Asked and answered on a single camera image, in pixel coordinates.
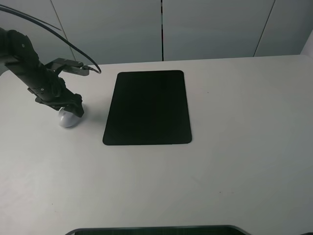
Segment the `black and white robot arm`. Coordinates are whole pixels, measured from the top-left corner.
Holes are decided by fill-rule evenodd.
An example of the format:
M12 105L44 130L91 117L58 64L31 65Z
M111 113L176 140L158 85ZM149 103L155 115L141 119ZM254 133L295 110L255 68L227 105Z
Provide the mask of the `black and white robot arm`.
M72 93L59 76L61 71L77 74L82 67L78 62L58 58L44 65L26 35L1 29L0 63L27 86L37 103L56 111L64 108L79 118L83 116L81 95Z

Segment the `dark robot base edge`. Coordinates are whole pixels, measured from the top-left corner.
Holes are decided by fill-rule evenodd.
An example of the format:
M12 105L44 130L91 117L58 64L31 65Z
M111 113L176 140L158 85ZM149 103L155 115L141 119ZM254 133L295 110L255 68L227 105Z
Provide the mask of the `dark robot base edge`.
M232 225L80 228L69 235L247 235L248 232Z

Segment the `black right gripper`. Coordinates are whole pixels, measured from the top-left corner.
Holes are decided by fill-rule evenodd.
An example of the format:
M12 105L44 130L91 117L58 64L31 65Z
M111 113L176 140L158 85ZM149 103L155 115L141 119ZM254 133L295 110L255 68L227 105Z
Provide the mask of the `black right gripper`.
M4 65L28 87L38 103L53 109L64 107L77 117L84 115L82 97L72 93L62 78L40 62L38 55L6 55Z

